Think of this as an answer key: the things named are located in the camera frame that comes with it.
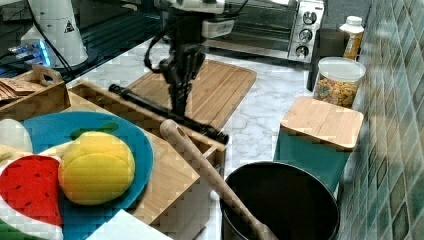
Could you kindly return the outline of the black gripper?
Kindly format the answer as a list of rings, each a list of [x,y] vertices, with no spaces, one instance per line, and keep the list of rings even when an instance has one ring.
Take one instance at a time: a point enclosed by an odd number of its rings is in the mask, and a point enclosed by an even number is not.
[[[170,86],[172,112],[184,116],[191,84],[205,59],[201,35],[202,18],[197,15],[169,17],[164,31],[170,38],[167,59],[161,60],[159,69]]]

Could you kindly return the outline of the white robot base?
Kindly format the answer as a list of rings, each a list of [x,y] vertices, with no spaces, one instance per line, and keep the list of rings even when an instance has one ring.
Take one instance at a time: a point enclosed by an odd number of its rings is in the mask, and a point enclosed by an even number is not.
[[[33,26],[21,38],[22,43],[43,41],[49,54],[47,65],[63,68],[54,49],[71,66],[88,59],[76,24],[72,0],[27,0]]]

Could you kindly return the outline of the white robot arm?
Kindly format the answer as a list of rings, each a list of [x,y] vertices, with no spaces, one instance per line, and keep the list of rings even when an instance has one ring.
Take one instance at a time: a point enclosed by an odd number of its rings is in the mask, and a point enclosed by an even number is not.
[[[203,43],[229,34],[249,0],[235,10],[226,8],[226,0],[165,0],[168,17],[162,30],[151,40],[144,64],[153,73],[162,74],[171,97],[172,112],[184,117],[192,84],[205,61]],[[164,36],[169,38],[169,57],[154,68],[150,50]]]

